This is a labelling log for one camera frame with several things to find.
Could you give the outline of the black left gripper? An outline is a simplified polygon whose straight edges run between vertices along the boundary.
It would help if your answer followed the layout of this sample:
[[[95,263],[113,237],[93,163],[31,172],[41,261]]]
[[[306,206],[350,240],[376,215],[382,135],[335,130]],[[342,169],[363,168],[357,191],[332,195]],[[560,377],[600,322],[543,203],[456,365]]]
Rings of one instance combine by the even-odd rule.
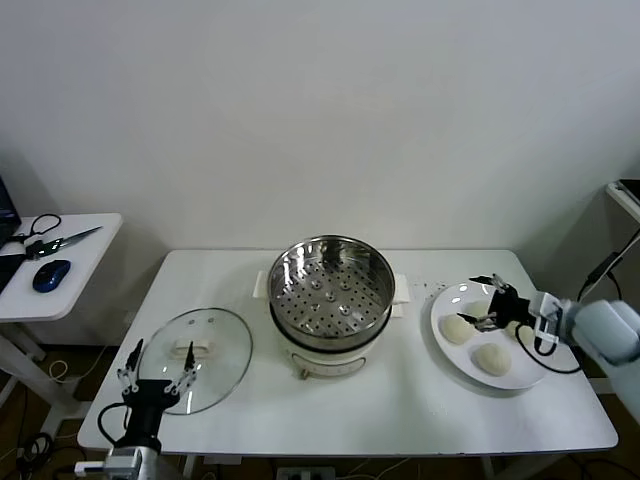
[[[162,445],[158,434],[163,413],[173,407],[176,396],[183,395],[196,380],[194,345],[193,342],[189,343],[183,371],[177,379],[141,379],[136,383],[136,369],[143,343],[143,339],[137,342],[124,367],[117,370],[124,404],[131,412],[125,433],[115,441],[114,446],[147,447],[160,453]]]

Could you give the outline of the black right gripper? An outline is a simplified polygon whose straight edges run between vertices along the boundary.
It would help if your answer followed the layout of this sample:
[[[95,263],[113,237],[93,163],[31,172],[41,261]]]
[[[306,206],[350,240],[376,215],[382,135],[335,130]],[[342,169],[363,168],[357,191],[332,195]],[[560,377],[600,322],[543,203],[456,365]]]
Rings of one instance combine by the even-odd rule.
[[[486,315],[474,317],[458,312],[457,316],[470,324],[475,330],[486,333],[497,329],[505,329],[511,322],[525,326],[533,326],[533,316],[529,312],[530,301],[520,298],[514,287],[497,274],[470,277],[471,282],[491,286],[495,289],[489,310]]]

